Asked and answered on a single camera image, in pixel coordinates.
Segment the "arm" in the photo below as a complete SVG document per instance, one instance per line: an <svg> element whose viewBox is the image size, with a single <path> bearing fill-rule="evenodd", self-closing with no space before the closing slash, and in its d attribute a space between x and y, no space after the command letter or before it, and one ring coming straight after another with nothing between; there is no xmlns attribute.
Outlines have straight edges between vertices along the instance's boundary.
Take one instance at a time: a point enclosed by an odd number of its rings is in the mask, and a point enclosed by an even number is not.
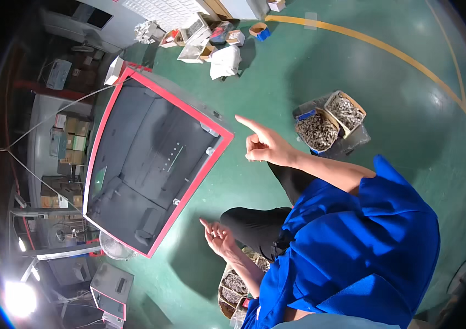
<svg viewBox="0 0 466 329"><path fill-rule="evenodd" d="M208 223L203 219L200 222L205 227L204 236L210 248L233 267L252 296L258 298L264 272L240 250L229 228L218 222Z"/></svg>
<svg viewBox="0 0 466 329"><path fill-rule="evenodd" d="M239 115L235 118L255 132L246 139L246 158L249 161L268 161L283 167L293 167L348 193L357 191L363 177L372 178L376 175L373 171L355 164L301 152L273 129Z"/></svg>

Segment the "white plastic bag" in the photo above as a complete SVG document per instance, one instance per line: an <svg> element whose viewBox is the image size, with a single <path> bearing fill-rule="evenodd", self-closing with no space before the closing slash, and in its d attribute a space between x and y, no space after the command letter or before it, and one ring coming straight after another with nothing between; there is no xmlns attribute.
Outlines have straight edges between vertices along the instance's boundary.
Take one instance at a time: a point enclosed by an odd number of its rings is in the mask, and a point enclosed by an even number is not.
<svg viewBox="0 0 466 329"><path fill-rule="evenodd" d="M231 45L221 49L211 57L211 69L209 75L212 80L222 76L230 76L238 73L238 65L242 61L240 49Z"/></svg>

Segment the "black pants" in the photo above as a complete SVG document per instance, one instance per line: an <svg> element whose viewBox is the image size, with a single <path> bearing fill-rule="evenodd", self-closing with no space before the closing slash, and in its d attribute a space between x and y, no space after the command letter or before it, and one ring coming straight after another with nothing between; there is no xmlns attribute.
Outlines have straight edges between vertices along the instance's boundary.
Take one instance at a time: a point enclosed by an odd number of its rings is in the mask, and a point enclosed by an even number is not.
<svg viewBox="0 0 466 329"><path fill-rule="evenodd" d="M292 205L315 179L312 175L298 169L271 163L268 165L286 191ZM275 257L289 246L289 240L283 240L282 237L279 239L279 233L290 211L290 207L272 210L233 208L221 215L220 222L231 229L235 239L273 262Z"/></svg>

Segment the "hand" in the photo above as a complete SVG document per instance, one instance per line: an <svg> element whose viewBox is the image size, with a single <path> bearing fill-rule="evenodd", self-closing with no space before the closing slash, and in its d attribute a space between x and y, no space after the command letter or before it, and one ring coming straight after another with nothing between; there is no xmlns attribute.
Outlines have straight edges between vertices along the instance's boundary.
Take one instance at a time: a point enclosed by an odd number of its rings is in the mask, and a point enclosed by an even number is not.
<svg viewBox="0 0 466 329"><path fill-rule="evenodd" d="M203 219L200 219L200 222L205 227L203 234L209 247L224 260L234 253L236 249L240 249L235 243L235 238L229 228L219 222L208 223Z"/></svg>
<svg viewBox="0 0 466 329"><path fill-rule="evenodd" d="M283 167L292 166L300 153L299 150L293 148L275 130L240 115L235 115L235 118L255 132L246 139L246 159L268 161Z"/></svg>

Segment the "forearm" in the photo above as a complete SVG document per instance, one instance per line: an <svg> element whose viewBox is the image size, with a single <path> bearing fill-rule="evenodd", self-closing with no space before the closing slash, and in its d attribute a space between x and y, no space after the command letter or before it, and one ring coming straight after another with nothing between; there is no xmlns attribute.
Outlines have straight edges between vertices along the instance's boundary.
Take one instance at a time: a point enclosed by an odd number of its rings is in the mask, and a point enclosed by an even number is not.
<svg viewBox="0 0 466 329"><path fill-rule="evenodd" d="M290 167L322 179L341 190L357 194L363 177L375 177L375 172L347 162L297 152Z"/></svg>
<svg viewBox="0 0 466 329"><path fill-rule="evenodd" d="M260 295L260 283L263 280L264 272L249 259L240 248L224 255L224 259L244 281L252 296L258 298Z"/></svg>

